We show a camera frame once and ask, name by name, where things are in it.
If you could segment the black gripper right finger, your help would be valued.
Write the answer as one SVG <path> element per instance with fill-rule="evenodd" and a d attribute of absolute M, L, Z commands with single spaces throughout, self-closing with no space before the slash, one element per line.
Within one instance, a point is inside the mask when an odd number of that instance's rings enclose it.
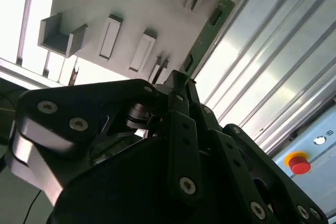
<path fill-rule="evenodd" d="M 218 168 L 216 185 L 225 223 L 327 223 L 313 200 L 237 125 L 221 127 L 200 103 L 195 82 L 186 84 L 199 146 Z"/>

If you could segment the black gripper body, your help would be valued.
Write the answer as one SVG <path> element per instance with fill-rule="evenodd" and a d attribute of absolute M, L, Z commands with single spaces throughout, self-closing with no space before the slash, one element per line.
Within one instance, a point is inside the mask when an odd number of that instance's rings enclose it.
<path fill-rule="evenodd" d="M 199 146 L 203 196 L 193 205 L 164 187 L 165 144 L 136 143 L 73 180 L 61 193 L 49 223 L 225 223 L 218 168 Z"/>

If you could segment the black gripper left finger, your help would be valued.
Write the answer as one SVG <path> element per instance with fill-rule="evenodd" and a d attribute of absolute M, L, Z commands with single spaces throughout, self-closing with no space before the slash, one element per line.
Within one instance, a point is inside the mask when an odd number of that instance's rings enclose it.
<path fill-rule="evenodd" d="M 156 85 L 130 79 L 27 91 L 18 101 L 7 164 L 55 205 L 89 169 L 96 145 L 142 129 L 165 144 L 165 189 L 193 205 L 203 196 L 193 100 L 194 82 L 176 70 Z"/>

